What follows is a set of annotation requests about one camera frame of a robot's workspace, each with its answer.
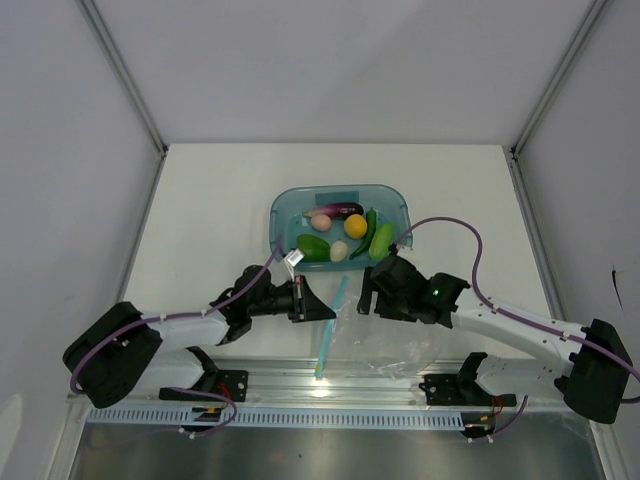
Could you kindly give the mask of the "light green cucumber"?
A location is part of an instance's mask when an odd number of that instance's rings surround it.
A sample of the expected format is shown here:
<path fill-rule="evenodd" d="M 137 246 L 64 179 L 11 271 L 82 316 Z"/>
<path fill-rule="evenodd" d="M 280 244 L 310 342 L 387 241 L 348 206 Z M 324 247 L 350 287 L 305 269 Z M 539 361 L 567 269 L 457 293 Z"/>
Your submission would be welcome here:
<path fill-rule="evenodd" d="M 368 254 L 372 260 L 381 260 L 389 253 L 389 247 L 394 240 L 394 225 L 385 223 L 379 226 L 372 237 Z"/>

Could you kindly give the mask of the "clear zip top bag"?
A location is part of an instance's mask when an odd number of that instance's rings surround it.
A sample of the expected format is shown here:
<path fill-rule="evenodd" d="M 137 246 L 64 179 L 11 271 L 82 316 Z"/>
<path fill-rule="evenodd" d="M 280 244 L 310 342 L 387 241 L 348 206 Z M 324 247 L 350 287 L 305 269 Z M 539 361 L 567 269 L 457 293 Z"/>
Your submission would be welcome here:
<path fill-rule="evenodd" d="M 344 275 L 332 287 L 330 307 L 317 348 L 318 381 L 374 374 L 389 379 L 411 377 L 439 356 L 439 338 L 421 323 L 382 319 L 357 312 L 359 284 Z"/>

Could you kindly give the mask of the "white egg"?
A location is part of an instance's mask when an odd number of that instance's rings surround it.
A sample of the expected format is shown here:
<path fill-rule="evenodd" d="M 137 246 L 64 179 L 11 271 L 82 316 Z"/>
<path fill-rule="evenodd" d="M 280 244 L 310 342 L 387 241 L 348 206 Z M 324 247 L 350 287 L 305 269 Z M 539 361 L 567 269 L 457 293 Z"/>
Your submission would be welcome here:
<path fill-rule="evenodd" d="M 330 261 L 333 263 L 342 262 L 347 258 L 348 253 L 348 245 L 342 240 L 337 240 L 330 246 Z"/>

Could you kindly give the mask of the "green bell pepper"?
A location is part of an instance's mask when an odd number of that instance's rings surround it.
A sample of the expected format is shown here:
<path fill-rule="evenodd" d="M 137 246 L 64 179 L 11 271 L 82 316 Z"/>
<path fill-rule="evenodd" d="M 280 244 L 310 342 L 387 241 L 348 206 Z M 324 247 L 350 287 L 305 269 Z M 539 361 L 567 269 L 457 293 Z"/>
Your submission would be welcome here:
<path fill-rule="evenodd" d="M 312 234 L 301 234 L 296 238 L 296 248 L 303 254 L 303 262 L 328 262 L 330 244 Z"/>

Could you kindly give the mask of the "orange fruit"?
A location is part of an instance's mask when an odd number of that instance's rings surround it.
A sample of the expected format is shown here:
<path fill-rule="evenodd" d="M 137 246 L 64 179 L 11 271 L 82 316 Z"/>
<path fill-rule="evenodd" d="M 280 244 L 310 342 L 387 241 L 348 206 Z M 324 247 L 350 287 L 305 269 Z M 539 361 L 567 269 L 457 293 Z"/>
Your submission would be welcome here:
<path fill-rule="evenodd" d="M 362 239 L 368 230 L 367 220 L 360 214 L 350 215 L 343 224 L 346 235 L 351 239 Z"/>

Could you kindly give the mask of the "dark green chili pepper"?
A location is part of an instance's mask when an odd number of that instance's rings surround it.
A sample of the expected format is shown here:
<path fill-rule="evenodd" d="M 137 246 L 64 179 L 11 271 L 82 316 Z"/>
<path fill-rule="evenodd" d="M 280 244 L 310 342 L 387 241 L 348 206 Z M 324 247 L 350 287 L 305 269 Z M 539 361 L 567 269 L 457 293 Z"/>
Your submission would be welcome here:
<path fill-rule="evenodd" d="M 353 260 L 356 257 L 363 255 L 369 249 L 372 243 L 372 240 L 377 228 L 377 212 L 373 208 L 371 208 L 366 213 L 365 219 L 367 222 L 366 233 L 361 241 L 361 244 L 358 246 L 358 248 L 349 255 L 350 260 Z"/>

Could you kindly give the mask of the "blue translucent plastic basin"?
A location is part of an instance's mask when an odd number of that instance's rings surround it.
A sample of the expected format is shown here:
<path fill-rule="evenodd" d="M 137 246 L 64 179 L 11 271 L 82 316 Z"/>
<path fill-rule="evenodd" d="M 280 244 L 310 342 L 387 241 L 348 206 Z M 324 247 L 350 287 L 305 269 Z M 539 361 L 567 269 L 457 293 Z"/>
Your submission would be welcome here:
<path fill-rule="evenodd" d="M 331 246 L 343 241 L 352 254 L 361 245 L 360 239 L 350 238 L 344 221 L 334 219 L 330 228 L 321 232 L 311 223 L 311 211 L 334 204 L 355 203 L 364 212 L 376 212 L 378 226 L 391 224 L 394 234 L 400 235 L 410 226 L 408 204 L 394 188 L 382 184 L 332 185 L 300 187 L 284 191 L 273 201 L 269 217 L 269 244 L 273 251 L 287 253 L 298 246 L 298 237 L 314 238 L 318 246 Z"/>

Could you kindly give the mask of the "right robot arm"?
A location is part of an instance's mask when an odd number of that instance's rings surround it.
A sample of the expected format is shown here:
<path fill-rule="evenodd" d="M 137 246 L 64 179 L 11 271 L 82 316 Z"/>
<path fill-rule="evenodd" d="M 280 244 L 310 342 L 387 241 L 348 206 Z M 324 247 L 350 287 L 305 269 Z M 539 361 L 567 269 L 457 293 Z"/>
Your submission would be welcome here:
<path fill-rule="evenodd" d="M 488 406 L 499 398 L 511 407 L 528 395 L 563 401 L 601 424 L 617 418 L 631 361 L 607 322 L 595 319 L 584 327 L 508 312 L 479 298 L 467 281 L 446 273 L 425 278 L 396 255 L 365 269 L 358 311 L 471 332 L 525 353 L 504 359 L 472 352 L 458 372 L 426 375 L 419 387 L 430 405 Z"/>

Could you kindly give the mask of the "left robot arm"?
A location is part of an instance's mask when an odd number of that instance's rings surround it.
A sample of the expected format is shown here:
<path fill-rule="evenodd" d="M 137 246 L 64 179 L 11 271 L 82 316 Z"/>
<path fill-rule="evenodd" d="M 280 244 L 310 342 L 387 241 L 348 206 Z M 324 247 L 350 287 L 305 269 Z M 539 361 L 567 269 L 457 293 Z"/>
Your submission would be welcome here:
<path fill-rule="evenodd" d="M 179 373 L 173 384 L 167 367 L 160 368 L 160 381 L 151 380 L 149 372 L 162 355 L 230 344 L 249 333 L 254 318 L 276 315 L 294 324 L 336 318 L 305 276 L 275 285 L 266 265 L 247 267 L 203 311 L 149 316 L 129 301 L 118 302 L 64 351 L 70 389 L 99 409 L 115 405 L 145 382 L 153 389 L 184 389 L 194 399 L 207 399 L 216 390 L 217 376 L 203 362 Z"/>

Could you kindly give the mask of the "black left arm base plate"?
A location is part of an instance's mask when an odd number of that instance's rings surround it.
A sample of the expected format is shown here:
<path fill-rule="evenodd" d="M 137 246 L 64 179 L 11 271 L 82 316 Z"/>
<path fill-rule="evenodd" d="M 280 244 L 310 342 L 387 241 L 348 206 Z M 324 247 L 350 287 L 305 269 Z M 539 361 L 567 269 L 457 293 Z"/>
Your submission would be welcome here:
<path fill-rule="evenodd" d="M 205 372 L 191 387 L 163 387 L 159 399 L 164 401 L 213 401 L 210 394 L 223 396 L 233 402 L 246 400 L 249 373 L 246 370 L 218 370 Z"/>

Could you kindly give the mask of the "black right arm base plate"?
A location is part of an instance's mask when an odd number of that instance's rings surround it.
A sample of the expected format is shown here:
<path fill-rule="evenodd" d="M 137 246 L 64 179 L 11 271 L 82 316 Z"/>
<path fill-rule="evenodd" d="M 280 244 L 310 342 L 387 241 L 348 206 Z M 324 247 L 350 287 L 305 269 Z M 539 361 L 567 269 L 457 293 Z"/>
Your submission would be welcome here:
<path fill-rule="evenodd" d="M 418 384 L 430 406 L 473 406 L 490 407 L 498 398 L 498 406 L 515 407 L 516 396 L 500 395 L 497 398 L 485 391 L 478 383 L 475 374 L 437 373 L 426 374 Z"/>

